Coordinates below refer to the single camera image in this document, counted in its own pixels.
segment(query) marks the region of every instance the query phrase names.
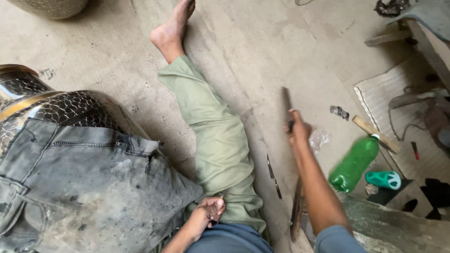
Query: green plastic bottle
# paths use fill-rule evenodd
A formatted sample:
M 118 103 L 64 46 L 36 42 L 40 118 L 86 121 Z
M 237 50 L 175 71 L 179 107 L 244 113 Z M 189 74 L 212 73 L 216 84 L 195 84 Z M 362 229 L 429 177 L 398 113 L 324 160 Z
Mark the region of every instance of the green plastic bottle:
M 378 154 L 379 135 L 373 134 L 356 142 L 341 163 L 331 172 L 328 181 L 338 191 L 355 189 L 364 171 Z

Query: black and silver pattern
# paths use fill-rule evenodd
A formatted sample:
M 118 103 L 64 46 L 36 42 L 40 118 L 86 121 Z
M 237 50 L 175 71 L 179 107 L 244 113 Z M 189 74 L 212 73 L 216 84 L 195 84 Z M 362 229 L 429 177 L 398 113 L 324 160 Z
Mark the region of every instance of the black and silver pattern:
M 36 95 L 54 91 L 29 72 L 0 73 L 0 112 Z M 0 122 L 0 154 L 18 134 L 28 118 L 61 126 L 106 127 L 123 134 L 146 137 L 125 109 L 106 95 L 90 90 L 64 92 L 40 100 Z

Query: gray jeans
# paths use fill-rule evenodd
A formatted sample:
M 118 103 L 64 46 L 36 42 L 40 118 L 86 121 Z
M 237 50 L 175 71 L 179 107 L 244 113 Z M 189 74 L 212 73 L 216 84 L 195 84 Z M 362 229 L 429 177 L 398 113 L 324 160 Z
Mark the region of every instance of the gray jeans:
M 158 142 L 29 119 L 0 161 L 0 251 L 149 252 L 202 195 Z

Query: zipper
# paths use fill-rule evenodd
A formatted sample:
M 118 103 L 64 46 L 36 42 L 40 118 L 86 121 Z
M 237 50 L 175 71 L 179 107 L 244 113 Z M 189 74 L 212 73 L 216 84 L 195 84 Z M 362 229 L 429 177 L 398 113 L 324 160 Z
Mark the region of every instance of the zipper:
M 67 141 L 57 141 L 52 144 L 52 146 L 90 146 L 90 147 L 100 147 L 100 148 L 110 148 L 110 147 L 123 147 L 125 143 L 115 142 L 115 143 L 88 143 L 88 142 L 67 142 Z

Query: human leg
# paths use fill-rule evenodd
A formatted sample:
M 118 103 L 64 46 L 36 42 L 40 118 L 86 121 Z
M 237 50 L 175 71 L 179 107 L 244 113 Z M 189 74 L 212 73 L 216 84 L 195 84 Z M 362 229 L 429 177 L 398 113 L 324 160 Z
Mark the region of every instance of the human leg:
M 170 64 L 160 71 L 159 80 L 175 92 L 181 115 L 195 133 L 195 169 L 203 196 L 228 190 L 224 196 L 227 210 L 220 221 L 247 224 L 261 233 L 266 226 L 258 214 L 262 199 L 252 186 L 253 162 L 248 155 L 242 121 L 182 49 L 185 25 L 193 5 L 195 2 L 191 0 L 179 2 L 171 19 L 150 34 L 151 41 Z M 187 211 L 192 211 L 196 204 L 191 203 Z

